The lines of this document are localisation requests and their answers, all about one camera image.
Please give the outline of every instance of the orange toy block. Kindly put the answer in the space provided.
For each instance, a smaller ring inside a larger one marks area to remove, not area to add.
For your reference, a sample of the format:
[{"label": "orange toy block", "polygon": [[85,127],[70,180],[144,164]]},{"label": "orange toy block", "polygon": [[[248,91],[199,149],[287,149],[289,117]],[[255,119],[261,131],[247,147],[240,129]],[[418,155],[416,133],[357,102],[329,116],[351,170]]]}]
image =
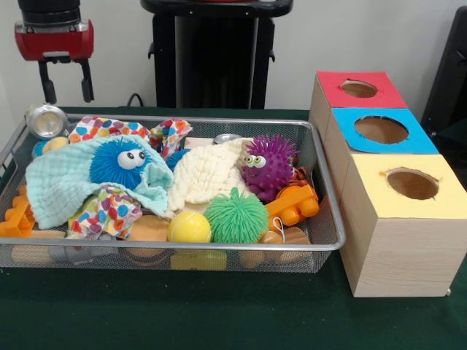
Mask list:
[{"label": "orange toy block", "polygon": [[26,197],[26,187],[20,188],[20,195],[13,198],[13,207],[5,213],[5,221],[0,222],[1,237],[27,238],[36,220]]},{"label": "orange toy block", "polygon": [[307,186],[289,186],[281,191],[278,198],[266,204],[269,212],[269,230],[277,232],[273,219],[279,217],[284,225],[294,226],[318,213],[318,197],[314,189]]}]

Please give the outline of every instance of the black cable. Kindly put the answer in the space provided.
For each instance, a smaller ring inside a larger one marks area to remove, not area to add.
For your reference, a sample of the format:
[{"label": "black cable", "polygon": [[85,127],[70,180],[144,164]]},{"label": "black cable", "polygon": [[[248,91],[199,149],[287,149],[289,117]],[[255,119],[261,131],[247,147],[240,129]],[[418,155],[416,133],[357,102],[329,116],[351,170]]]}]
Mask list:
[{"label": "black cable", "polygon": [[134,93],[133,95],[130,96],[130,99],[126,103],[126,106],[127,107],[131,106],[131,103],[133,102],[135,97],[138,98],[139,106],[144,107],[143,99],[141,98],[141,96],[138,93]]}]

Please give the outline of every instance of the wooden box stack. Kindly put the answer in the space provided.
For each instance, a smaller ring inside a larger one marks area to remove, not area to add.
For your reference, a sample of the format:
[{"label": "wooden box stack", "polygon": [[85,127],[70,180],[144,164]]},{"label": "wooden box stack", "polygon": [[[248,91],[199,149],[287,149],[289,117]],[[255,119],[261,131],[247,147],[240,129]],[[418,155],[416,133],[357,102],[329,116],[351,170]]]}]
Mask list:
[{"label": "wooden box stack", "polygon": [[467,193],[386,73],[318,72],[310,122],[344,218],[354,296],[446,295],[467,252]]}]

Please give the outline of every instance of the light blue cloth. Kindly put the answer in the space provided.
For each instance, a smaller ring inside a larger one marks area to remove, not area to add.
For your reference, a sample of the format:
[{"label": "light blue cloth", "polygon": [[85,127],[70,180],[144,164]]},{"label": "light blue cloth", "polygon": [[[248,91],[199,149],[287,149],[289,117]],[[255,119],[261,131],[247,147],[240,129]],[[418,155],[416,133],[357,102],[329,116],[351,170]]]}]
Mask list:
[{"label": "light blue cloth", "polygon": [[[142,182],[134,191],[121,184],[94,184],[90,181],[90,165],[99,146],[123,139],[141,145],[149,163],[142,173]],[[111,136],[69,144],[36,158],[26,169],[26,194],[34,218],[41,230],[62,225],[81,207],[85,199],[105,184],[116,186],[140,202],[154,214],[167,210],[167,189],[174,175],[162,157],[139,136]]]}]

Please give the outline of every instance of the metal basket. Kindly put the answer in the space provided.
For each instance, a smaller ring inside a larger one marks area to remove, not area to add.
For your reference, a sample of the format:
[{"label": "metal basket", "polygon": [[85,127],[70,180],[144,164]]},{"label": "metal basket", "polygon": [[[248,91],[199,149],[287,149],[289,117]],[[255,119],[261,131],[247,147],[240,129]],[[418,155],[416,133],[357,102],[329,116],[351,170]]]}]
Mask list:
[{"label": "metal basket", "polygon": [[[69,115],[70,128],[84,115]],[[104,116],[136,121],[153,128],[166,117]],[[229,120],[185,118],[192,137],[214,138],[221,133],[243,137],[278,134],[297,143],[299,165],[312,172],[320,198],[320,212],[300,224],[311,245],[183,244],[134,241],[84,241],[69,239],[0,238],[0,266],[19,268],[102,268],[203,271],[264,271],[316,273],[329,254],[345,241],[338,203],[333,192],[318,133],[303,121]],[[37,140],[26,124],[13,134],[0,154],[0,217],[12,205],[24,184],[31,151]]]}]

